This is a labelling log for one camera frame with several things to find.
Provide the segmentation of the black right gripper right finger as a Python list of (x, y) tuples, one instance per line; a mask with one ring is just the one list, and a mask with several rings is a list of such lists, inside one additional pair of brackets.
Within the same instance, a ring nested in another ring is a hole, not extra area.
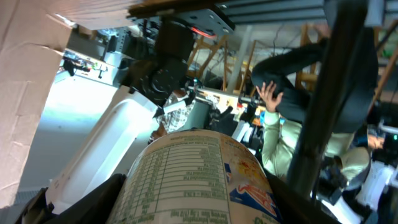
[(305, 200), (281, 181), (278, 177), (267, 174), (273, 191), (275, 203), (282, 215), (282, 223), (296, 224), (338, 224), (339, 221), (327, 215), (320, 208)]

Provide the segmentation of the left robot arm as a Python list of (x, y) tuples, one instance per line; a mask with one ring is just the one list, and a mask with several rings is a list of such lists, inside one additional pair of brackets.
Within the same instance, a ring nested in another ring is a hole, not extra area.
[(154, 55), (134, 60), (118, 90), (81, 148), (50, 184), (45, 201), (61, 214), (105, 182), (135, 138), (152, 118), (190, 105), (194, 94), (165, 105), (181, 89), (195, 43), (192, 27), (176, 17), (162, 17)]

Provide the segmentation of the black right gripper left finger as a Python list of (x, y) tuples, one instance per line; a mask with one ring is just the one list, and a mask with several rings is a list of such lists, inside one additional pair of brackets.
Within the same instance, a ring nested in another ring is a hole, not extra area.
[(55, 206), (47, 204), (46, 188), (40, 189), (24, 207), (15, 224), (90, 224), (106, 223), (126, 180), (124, 174), (114, 174), (88, 195), (59, 215)]

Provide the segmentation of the instant noodle cup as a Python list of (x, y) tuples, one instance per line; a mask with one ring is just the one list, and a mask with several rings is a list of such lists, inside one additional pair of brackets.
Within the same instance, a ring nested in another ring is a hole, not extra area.
[(108, 223), (281, 223), (267, 177), (233, 138), (194, 129), (148, 145)]

